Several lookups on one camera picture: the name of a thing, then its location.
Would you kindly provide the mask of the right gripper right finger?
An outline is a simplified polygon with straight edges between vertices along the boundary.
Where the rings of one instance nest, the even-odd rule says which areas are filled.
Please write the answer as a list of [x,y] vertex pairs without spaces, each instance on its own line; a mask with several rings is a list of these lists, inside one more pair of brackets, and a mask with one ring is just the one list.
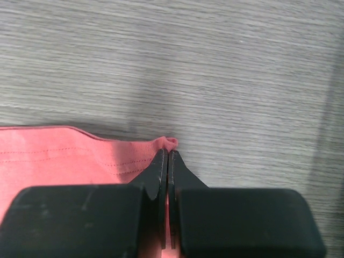
[[168,158],[169,229],[178,257],[325,257],[311,209],[297,191],[212,188]]

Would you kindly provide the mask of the red t shirt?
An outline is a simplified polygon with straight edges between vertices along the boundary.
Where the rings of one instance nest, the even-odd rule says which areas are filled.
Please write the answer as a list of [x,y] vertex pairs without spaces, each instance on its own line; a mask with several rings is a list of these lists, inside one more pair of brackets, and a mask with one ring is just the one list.
[[[126,184],[144,171],[160,149],[169,153],[175,138],[120,141],[78,128],[1,128],[1,222],[17,194],[29,187]],[[160,257],[175,257],[163,249]]]

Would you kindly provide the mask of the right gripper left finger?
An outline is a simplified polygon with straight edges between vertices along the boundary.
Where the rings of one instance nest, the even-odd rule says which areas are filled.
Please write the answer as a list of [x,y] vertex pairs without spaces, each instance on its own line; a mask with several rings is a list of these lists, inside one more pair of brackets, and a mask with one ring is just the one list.
[[1,257],[160,257],[168,152],[126,184],[29,187],[1,222]]

